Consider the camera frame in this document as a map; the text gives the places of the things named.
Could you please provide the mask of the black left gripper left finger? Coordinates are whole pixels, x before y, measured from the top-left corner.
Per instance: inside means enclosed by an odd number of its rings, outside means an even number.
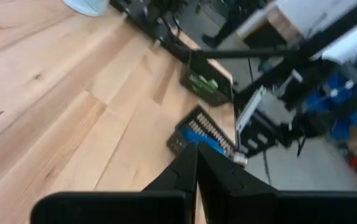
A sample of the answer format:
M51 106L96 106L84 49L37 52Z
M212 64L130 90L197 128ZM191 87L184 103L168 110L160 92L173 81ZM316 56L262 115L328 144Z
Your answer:
M156 195L147 205L146 224L194 224L197 164L198 145L190 143L143 189Z

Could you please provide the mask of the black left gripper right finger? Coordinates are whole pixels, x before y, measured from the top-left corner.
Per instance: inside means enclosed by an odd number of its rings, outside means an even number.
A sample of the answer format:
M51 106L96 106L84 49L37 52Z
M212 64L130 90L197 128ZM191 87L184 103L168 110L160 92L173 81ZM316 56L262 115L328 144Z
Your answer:
M207 224L274 224L277 190L204 143L198 184Z

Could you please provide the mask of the black mesh basket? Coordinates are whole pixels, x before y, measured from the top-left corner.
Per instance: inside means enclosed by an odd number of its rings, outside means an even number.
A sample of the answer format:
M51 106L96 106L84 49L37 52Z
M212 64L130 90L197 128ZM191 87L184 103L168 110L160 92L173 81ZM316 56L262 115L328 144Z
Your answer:
M174 154L179 154L187 144L191 143L183 136L185 129L190 129L195 133L212 138L225 150L240 152L231 139L200 105L194 107L175 126L174 133L167 140L166 145Z
M214 79L218 83L218 89L213 93L195 92L190 84L201 83L198 76L202 75L207 81ZM180 84L190 92L200 97L203 101L213 107L221 106L232 101L232 82L229 77L220 72L207 60L195 60L184 64L184 72L180 77Z

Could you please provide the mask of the silver aluminium profile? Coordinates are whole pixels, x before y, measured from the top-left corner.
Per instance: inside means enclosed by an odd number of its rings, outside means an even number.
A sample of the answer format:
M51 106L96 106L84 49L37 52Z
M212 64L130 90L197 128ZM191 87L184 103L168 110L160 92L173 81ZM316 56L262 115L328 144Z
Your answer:
M261 86L257 91L253 93L250 100L245 105L244 109L237 118L236 131L238 133L241 133L246 127L254 111L257 109L259 103L262 101L262 98L264 97L266 91L266 88L264 86Z

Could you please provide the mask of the shelf with blue bins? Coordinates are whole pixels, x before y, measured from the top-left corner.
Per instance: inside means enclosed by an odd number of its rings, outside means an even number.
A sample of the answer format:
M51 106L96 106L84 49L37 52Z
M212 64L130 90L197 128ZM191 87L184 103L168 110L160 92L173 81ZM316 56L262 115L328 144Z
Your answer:
M315 115L323 134L336 141L350 139L350 127L357 128L357 81L333 75L306 100L305 114Z

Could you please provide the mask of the white desk lamp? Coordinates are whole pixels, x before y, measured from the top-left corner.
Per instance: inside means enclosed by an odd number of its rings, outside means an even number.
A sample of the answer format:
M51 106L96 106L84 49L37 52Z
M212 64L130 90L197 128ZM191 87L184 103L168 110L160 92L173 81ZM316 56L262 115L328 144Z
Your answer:
M106 12L110 0L63 0L69 8L89 17L100 17Z

